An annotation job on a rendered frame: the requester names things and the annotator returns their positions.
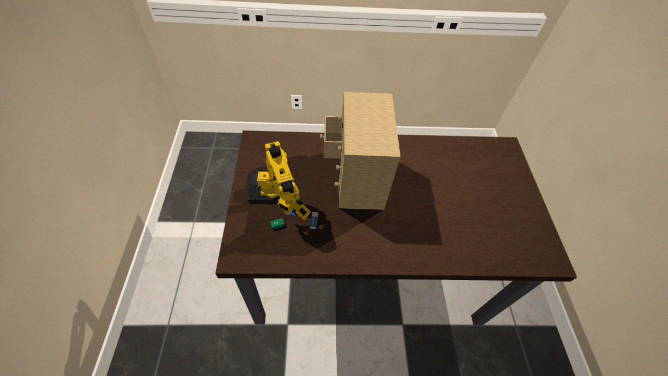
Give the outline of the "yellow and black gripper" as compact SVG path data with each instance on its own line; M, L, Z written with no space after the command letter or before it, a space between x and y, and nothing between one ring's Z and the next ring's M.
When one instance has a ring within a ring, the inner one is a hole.
M289 212L292 211L292 209L296 210L296 214L298 216L300 216L303 220L305 220L309 216L311 211L308 210L308 208L305 207L304 204L301 204L301 205L297 204L297 202L296 202L297 200L298 199L296 199L295 201L283 201L281 199L281 196L280 196L280 199L279 199L279 202L278 202L277 205L287 215L289 215Z

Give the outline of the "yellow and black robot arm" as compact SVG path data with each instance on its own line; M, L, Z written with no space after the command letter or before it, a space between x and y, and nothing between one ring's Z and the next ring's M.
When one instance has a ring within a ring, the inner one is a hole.
M281 144L278 141L266 144L265 150L268 172L259 172L261 196L281 196L283 201L299 199L298 188L287 164L287 153L281 149Z

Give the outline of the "wooden chest of drawers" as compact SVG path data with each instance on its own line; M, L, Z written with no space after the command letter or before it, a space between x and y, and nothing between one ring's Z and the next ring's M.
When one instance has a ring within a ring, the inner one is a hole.
M392 94L344 92L339 208L385 210L400 160Z

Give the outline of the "blue and white eraser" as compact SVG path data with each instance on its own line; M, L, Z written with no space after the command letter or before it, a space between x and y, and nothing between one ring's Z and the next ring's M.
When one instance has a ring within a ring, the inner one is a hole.
M310 222L310 229L316 229L318 224L318 212L312 212L312 222Z

